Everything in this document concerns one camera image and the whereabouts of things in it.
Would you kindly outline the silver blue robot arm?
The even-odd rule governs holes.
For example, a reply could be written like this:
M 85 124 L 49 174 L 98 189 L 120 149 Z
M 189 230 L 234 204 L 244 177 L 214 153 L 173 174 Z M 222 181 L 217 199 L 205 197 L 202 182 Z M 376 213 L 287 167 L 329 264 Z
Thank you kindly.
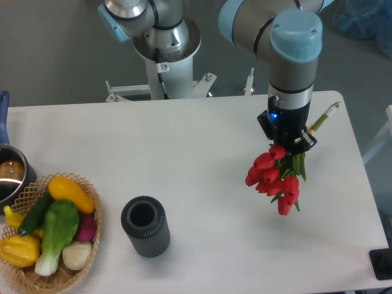
M 268 139 L 291 154 L 310 150 L 307 133 L 312 89 L 322 49 L 319 12 L 327 1 L 226 1 L 218 27 L 232 44 L 269 67 L 268 107 L 258 121 Z M 103 1 L 102 23 L 121 42 L 131 40 L 145 60 L 151 98 L 195 97 L 193 57 L 198 26 L 182 1 Z

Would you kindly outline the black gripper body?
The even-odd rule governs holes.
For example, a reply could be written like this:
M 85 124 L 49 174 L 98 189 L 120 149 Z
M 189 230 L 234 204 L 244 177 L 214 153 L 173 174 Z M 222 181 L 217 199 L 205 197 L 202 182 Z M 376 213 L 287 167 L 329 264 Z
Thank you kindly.
M 298 134 L 301 130 L 306 131 L 306 122 L 310 109 L 310 102 L 296 109 L 286 109 L 278 106 L 281 100 L 278 96 L 268 98 L 268 111 L 274 124 L 275 144 L 288 146 L 291 136 Z

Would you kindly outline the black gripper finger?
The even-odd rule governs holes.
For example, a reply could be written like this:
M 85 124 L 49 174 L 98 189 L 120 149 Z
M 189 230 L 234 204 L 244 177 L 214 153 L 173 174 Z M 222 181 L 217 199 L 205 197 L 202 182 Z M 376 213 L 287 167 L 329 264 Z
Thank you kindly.
M 289 138 L 286 150 L 290 154 L 301 154 L 309 151 L 316 143 L 317 139 L 313 135 L 301 130 L 298 134 Z
M 270 118 L 270 114 L 268 113 L 268 111 L 264 111 L 263 113 L 258 115 L 257 121 L 258 121 L 260 127 L 262 128 L 267 139 L 274 143 L 275 142 L 274 124 Z

